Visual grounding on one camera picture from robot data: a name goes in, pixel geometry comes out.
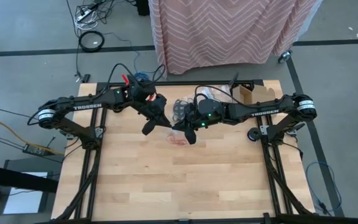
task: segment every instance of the red clip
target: red clip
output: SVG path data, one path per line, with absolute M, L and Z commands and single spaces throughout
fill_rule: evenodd
M 128 78 L 127 78 L 125 75 L 122 75 L 121 77 L 122 77 L 122 79 L 124 80 L 125 85 L 129 85 L 129 80 L 128 80 Z
M 154 94 L 149 97 L 149 101 L 152 101 L 154 97 Z

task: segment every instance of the small cardboard box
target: small cardboard box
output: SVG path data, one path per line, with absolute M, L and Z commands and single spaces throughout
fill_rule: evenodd
M 250 91 L 243 86 L 237 86 L 233 88 L 232 95 L 236 100 L 243 102 L 245 105 L 274 100 L 276 98 L 273 89 L 267 89 L 260 85 L 255 85 L 253 91 Z

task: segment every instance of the power strip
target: power strip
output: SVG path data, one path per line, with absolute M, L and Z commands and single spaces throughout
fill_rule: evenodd
M 78 16 L 77 17 L 77 21 L 81 22 L 81 20 L 83 20 L 85 17 L 87 17 L 88 15 L 90 15 L 92 12 L 94 11 L 94 9 L 87 9 L 84 13 L 84 15 Z

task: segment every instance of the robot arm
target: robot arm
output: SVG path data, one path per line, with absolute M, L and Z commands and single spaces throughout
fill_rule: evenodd
M 302 121 L 311 121 L 317 117 L 313 100 L 306 95 L 284 95 L 281 99 L 243 105 L 240 103 L 221 103 L 212 99 L 201 100 L 198 104 L 190 103 L 185 106 L 185 118 L 175 124 L 172 129 L 184 131 L 190 144 L 196 142 L 196 134 L 199 128 L 224 123 L 236 125 L 248 118 L 275 113 L 287 113 L 288 115 L 277 125 L 269 126 L 262 133 L 269 142 L 282 140 L 286 131 L 294 128 Z
M 95 129 L 76 124 L 65 118 L 66 114 L 94 108 L 107 108 L 118 113 L 131 106 L 148 120 L 142 130 L 147 135 L 155 126 L 171 127 L 164 114 L 166 102 L 167 99 L 163 95 L 156 94 L 153 82 L 132 78 L 129 85 L 115 89 L 105 88 L 98 95 L 61 97 L 46 102 L 39 109 L 39 126 L 45 129 L 60 129 L 64 133 L 79 137 L 83 149 L 97 149 L 100 144 Z

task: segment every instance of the wooden tabletop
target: wooden tabletop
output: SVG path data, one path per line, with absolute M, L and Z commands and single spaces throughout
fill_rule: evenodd
M 272 88 L 277 98 L 283 95 L 278 80 L 265 80 L 264 85 Z M 95 89 L 95 83 L 81 84 L 78 95 L 95 94 Z M 167 117 L 171 117 L 175 100 L 191 95 L 194 89 L 195 86 L 157 87 L 168 100 Z M 276 115 L 273 122 L 284 116 Z M 91 110 L 78 111 L 73 120 L 89 126 L 90 117 Z M 92 220 L 254 218 L 262 217 L 264 212 L 274 216 L 262 147 L 246 136 L 250 128 L 257 126 L 256 119 L 235 126 L 220 124 L 200 129 L 194 145 L 181 145 L 183 133 L 169 128 L 156 127 L 144 136 L 141 130 L 145 123 L 145 118 L 132 108 L 121 113 L 108 111 Z M 296 146 L 290 137 L 286 136 L 284 142 Z M 78 145 L 68 148 L 66 154 Z M 298 151 L 286 145 L 279 149 L 289 188 L 313 212 Z M 59 216 L 76 194 L 84 154 L 85 150 L 79 149 L 65 159 L 52 218 Z M 280 207 L 285 211 L 282 192 L 279 186 L 277 189 Z M 86 214 L 88 197 L 89 189 L 82 216 Z

